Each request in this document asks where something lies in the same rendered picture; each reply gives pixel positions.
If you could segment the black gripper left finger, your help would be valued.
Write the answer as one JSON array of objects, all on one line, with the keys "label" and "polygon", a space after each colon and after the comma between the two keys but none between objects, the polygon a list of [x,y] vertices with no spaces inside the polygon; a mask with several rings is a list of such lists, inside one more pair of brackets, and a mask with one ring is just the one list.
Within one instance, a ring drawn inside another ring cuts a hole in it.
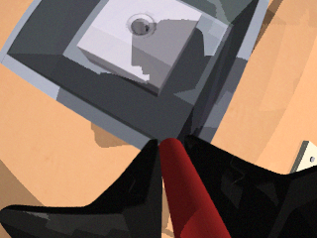
[{"label": "black gripper left finger", "polygon": [[159,139],[150,139],[92,203],[9,205],[0,223],[11,238],[161,238]]}]

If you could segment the red peg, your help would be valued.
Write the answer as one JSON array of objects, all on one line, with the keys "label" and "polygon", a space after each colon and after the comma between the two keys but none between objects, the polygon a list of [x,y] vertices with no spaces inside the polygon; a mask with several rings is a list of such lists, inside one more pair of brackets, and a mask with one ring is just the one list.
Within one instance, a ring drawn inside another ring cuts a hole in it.
[{"label": "red peg", "polygon": [[181,142],[159,142],[159,167],[174,238],[231,238]]}]

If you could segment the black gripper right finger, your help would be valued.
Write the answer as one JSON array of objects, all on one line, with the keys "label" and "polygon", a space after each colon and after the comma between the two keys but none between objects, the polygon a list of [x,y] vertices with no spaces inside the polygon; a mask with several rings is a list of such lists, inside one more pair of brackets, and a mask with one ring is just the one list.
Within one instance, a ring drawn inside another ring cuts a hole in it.
[{"label": "black gripper right finger", "polygon": [[317,198],[317,166],[281,175],[193,134],[183,142],[231,238],[277,238],[289,213]]}]

